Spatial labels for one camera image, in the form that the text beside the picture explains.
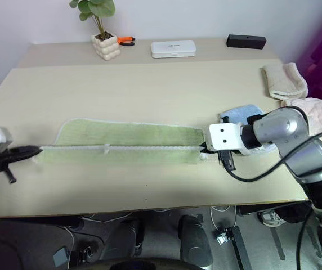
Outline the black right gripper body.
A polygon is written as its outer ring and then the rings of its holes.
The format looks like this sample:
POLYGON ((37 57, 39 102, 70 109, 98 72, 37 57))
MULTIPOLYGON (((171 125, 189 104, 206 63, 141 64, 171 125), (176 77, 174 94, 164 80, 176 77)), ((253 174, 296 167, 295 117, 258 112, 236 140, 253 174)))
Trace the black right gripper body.
POLYGON ((226 170, 234 171, 234 159, 230 150, 217 151, 219 164, 222 165, 226 170))

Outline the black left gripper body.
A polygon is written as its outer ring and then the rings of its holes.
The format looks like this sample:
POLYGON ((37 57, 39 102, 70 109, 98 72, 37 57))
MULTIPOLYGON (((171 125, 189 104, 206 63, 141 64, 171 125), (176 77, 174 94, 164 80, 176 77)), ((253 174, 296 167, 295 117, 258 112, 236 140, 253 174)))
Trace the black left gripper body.
POLYGON ((17 179, 9 169, 9 163, 14 161, 14 153, 9 151, 0 153, 0 172, 4 172, 10 184, 15 183, 17 179))

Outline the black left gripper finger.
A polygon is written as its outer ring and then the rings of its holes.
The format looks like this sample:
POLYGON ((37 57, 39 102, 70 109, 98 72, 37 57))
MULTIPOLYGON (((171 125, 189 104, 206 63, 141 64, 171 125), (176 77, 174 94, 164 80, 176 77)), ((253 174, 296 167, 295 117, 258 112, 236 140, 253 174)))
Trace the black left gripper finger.
POLYGON ((39 146, 18 146, 8 149, 10 153, 16 155, 38 155, 43 150, 39 146))
POLYGON ((11 153, 10 157, 8 158, 8 162, 9 163, 16 163, 19 161, 30 159, 33 156, 36 156, 40 153, 41 153, 40 151, 27 151, 27 152, 11 153))

